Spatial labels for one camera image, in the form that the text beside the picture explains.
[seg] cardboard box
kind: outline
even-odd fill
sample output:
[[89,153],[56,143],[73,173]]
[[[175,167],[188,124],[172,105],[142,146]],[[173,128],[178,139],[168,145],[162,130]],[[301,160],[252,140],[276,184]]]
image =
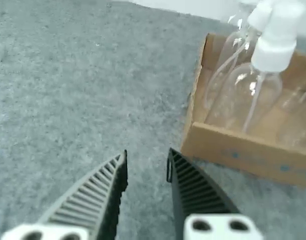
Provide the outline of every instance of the cardboard box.
[[[188,157],[205,159],[278,182],[306,186],[306,150],[290,149],[275,141],[277,131],[289,117],[278,104],[261,120],[252,136],[204,124],[207,115],[203,107],[205,84],[215,68],[219,46],[224,41],[225,37],[209,34],[202,48],[181,152]],[[281,99],[298,84],[303,73],[306,74],[306,56],[295,53],[290,66],[282,73]]]

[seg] white wall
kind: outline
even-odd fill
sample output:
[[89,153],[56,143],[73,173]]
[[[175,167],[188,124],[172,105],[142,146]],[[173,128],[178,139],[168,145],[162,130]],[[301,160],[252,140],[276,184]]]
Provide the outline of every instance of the white wall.
[[[221,19],[225,11],[233,8],[235,0],[124,0],[146,7],[168,9],[210,19]],[[299,26],[299,33],[306,36],[306,13]]]

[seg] gray carpet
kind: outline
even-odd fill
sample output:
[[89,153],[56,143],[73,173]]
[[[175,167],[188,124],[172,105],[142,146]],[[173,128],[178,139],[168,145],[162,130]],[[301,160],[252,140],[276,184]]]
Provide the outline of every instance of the gray carpet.
[[[227,30],[130,3],[0,0],[0,236],[127,149],[117,239],[175,239],[166,156],[200,44]],[[306,189],[199,164],[267,239],[306,239]]]

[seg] white spray nozzle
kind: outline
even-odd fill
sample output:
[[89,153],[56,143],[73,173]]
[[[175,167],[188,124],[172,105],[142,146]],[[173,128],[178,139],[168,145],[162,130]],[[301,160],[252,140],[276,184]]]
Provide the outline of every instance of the white spray nozzle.
[[263,38],[269,41],[294,41],[297,37],[297,27],[305,6],[297,0],[287,0],[275,5],[271,20]]
[[259,32],[264,31],[272,13],[275,2],[279,0],[262,0],[247,19],[248,24]]
[[297,26],[304,11],[305,6],[297,0],[274,5],[251,59],[255,68],[279,73],[288,67],[296,47]]

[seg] mounting hole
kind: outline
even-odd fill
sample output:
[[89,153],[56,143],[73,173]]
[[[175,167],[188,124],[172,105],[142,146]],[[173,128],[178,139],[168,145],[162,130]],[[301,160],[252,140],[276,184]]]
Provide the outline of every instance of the mounting hole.
[[41,240],[43,234],[39,231],[33,231],[25,235],[23,240]]
[[233,229],[233,230],[248,231],[248,226],[245,223],[243,223],[239,220],[231,221],[229,225],[230,225],[231,229]]
[[64,236],[63,238],[61,238],[61,240],[80,240],[80,239],[81,238],[75,233],[70,233]]
[[211,230],[211,226],[203,220],[195,220],[193,222],[193,228],[199,231],[210,231]]

